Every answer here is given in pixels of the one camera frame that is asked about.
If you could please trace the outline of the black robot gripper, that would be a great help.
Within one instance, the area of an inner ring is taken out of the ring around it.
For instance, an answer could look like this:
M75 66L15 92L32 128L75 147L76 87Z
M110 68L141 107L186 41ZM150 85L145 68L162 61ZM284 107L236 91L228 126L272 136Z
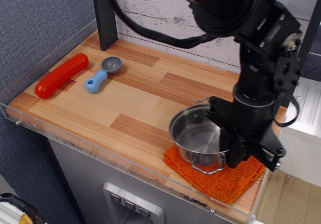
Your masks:
M221 128L220 151L226 152L230 168L254 156L269 170L279 168L285 148L274 133L272 123L279 105L271 102L233 102L212 96L207 117Z

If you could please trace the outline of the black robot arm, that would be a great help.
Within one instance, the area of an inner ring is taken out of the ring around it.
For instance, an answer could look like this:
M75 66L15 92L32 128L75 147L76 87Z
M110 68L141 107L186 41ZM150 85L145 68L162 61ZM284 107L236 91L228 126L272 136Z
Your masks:
M188 0L199 28L213 38L232 36L240 45L241 73L233 101L209 98L207 118L221 130L220 148L236 168L254 156L268 169L279 167L285 148L273 131L284 99L301 74L300 24L276 0Z

